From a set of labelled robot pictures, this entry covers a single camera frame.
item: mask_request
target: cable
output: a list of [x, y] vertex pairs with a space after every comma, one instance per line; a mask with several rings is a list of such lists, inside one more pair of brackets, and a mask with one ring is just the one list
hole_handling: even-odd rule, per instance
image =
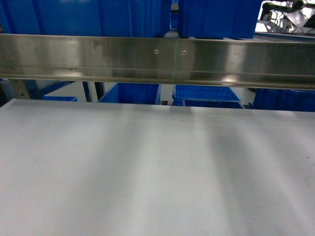
[[304, 32], [303, 32], [303, 29], [302, 29], [301, 27], [295, 28], [295, 29], [292, 31], [292, 33], [294, 33], [294, 32], [295, 32], [296, 30], [298, 30], [298, 29], [301, 29], [301, 30], [302, 30], [301, 33], [304, 33]]
[[315, 29], [310, 29], [309, 31], [307, 31], [307, 33], [310, 33], [312, 30], [315, 30]]

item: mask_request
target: metal bar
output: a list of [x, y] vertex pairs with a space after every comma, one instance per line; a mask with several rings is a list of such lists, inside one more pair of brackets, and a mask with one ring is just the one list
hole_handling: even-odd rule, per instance
[[14, 88], [19, 99], [30, 99], [31, 96], [25, 85], [24, 80], [10, 80], [12, 87]]
[[0, 35], [0, 77], [315, 89], [315, 43]]

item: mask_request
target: blue plastic bin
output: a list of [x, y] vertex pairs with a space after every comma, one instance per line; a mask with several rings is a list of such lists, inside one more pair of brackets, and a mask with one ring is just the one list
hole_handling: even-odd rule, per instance
[[5, 33], [162, 37], [171, 0], [0, 0]]
[[158, 105], [160, 97], [160, 85], [117, 83], [98, 102]]
[[178, 29], [178, 14], [171, 14], [171, 29]]
[[187, 100], [240, 102], [239, 97], [228, 87], [175, 85], [174, 106], [184, 106]]
[[197, 38], [253, 38], [262, 0], [179, 0], [179, 33]]
[[252, 109], [315, 112], [315, 91], [257, 89]]
[[174, 106], [244, 108], [227, 87], [175, 85], [173, 99]]
[[240, 102], [214, 102], [214, 101], [193, 101], [185, 100], [186, 107], [216, 107], [216, 108], [235, 108], [244, 109], [245, 107]]
[[77, 102], [78, 98], [77, 97], [63, 97], [63, 96], [43, 96], [43, 100]]

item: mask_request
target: stainless steel rail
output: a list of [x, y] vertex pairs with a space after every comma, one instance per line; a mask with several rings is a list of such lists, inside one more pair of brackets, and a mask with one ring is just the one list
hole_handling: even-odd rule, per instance
[[0, 78], [315, 89], [315, 43], [0, 34]]

